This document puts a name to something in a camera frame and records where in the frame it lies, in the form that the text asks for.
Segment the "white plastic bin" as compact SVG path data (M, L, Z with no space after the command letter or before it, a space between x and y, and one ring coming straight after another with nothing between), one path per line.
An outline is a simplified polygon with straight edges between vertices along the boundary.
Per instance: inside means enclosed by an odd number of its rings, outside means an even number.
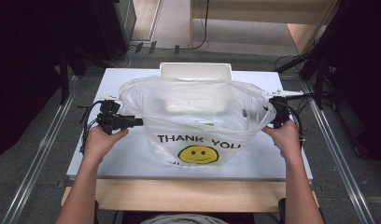
M179 79L221 79L231 81L229 63L161 63L160 76Z

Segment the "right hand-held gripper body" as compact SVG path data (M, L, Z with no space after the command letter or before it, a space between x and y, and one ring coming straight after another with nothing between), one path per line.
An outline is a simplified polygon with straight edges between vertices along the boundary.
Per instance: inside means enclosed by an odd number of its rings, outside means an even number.
M303 96L302 91L272 91L268 92L266 96L269 98L269 102L274 106L276 115L271 122L275 129L280 128L289 119L294 119L299 129L302 129L303 125L298 112L288 105L289 100L298 99Z

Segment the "person's left hand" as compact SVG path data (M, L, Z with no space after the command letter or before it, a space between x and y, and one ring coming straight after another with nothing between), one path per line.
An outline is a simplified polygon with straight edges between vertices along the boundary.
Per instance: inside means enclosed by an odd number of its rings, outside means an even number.
M83 161L91 165L98 165L110 149L129 133L128 129L114 134L107 134L101 126L95 126L89 130Z

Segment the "black metal stand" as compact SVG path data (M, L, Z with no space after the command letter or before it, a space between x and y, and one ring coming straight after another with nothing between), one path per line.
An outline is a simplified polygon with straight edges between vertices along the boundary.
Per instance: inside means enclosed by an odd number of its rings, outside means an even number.
M317 104L317 108L322 110L323 82L325 74L329 69L328 63L325 60L323 46L321 44L317 44L305 54L296 56L290 62L275 68L274 72L283 73L284 71L287 71L300 63L304 63L303 68L299 72L299 78L301 80L309 80L313 75L316 75L312 98Z
M61 105L69 97L68 68L71 68L76 76L84 76L86 73L86 67L81 60L82 55L81 48L76 46L69 46L60 52Z

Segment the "person's right hand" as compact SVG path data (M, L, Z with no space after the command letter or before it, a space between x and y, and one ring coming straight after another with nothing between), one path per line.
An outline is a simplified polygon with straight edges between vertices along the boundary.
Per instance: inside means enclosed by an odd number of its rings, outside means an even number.
M298 127L293 121L287 120L278 129L266 126L262 131L273 139L274 144L280 149L281 155L286 160L294 160L301 157Z

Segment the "clear plastic bag smiley print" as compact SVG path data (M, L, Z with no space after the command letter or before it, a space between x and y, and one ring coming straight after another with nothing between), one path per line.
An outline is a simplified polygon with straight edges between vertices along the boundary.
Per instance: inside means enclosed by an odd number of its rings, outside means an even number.
M154 156L183 166L226 163L276 115L264 90L221 79L136 78L120 87L120 102L122 115L144 121Z

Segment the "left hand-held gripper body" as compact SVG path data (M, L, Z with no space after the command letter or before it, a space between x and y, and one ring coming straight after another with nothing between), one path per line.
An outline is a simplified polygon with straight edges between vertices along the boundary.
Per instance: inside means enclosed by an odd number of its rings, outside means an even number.
M100 104L100 113L97 115L96 122L108 135L111 135L113 131L133 128L136 125L135 116L119 114L120 104L114 100L103 100Z

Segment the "dark cabinet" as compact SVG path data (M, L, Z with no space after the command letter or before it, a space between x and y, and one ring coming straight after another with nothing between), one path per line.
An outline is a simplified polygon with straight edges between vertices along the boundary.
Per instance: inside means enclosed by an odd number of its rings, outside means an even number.
M112 61L128 51L137 20L133 0L93 0L102 30L103 56Z

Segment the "light wooden desk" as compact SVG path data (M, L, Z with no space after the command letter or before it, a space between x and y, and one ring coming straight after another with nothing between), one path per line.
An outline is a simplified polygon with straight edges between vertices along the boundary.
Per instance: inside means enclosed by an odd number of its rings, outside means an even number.
M329 24L340 0L190 0L190 45L194 19L285 23L299 54Z

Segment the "metal floor rail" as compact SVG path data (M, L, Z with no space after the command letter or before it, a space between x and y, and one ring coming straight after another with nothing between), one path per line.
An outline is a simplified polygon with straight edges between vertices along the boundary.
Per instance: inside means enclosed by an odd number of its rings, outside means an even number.
M10 207L6 211L1 224L17 224L21 216L21 212L26 205L35 183L41 173L41 170L47 160L47 157L51 151L52 145L60 131L64 119L68 113L68 110L74 100L75 90L78 86L79 78L72 77L69 83L69 96L68 98L59 106L53 121L51 122L49 129L40 141L38 145L38 150L34 156L34 159L29 166L24 179L22 180L20 186L16 190L13 200L11 201Z
M360 224L375 224L369 204L346 159L346 147L352 142L348 140L342 121L329 106L319 107L316 100L310 103L310 107Z

